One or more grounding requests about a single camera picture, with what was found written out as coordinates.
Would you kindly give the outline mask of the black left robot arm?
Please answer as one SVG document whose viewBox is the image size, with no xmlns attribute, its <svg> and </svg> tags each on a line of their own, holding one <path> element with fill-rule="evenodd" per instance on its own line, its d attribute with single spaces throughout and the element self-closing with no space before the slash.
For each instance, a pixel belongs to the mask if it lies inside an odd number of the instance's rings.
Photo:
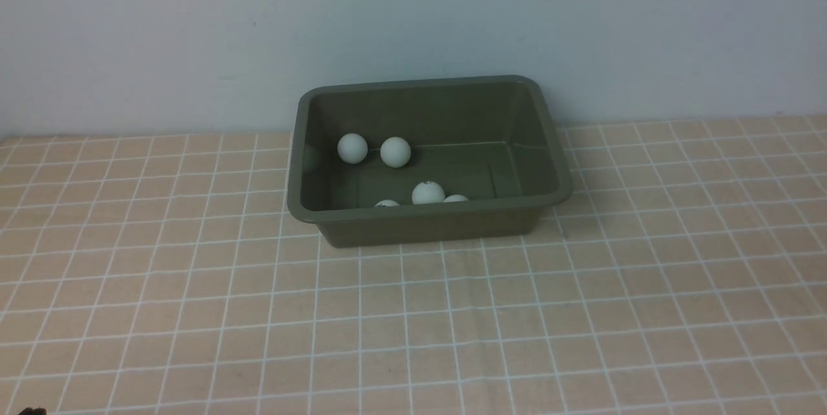
<svg viewBox="0 0 827 415">
<path fill-rule="evenodd" d="M 47 409 L 44 407 L 26 407 L 19 415 L 47 415 Z"/>
</svg>

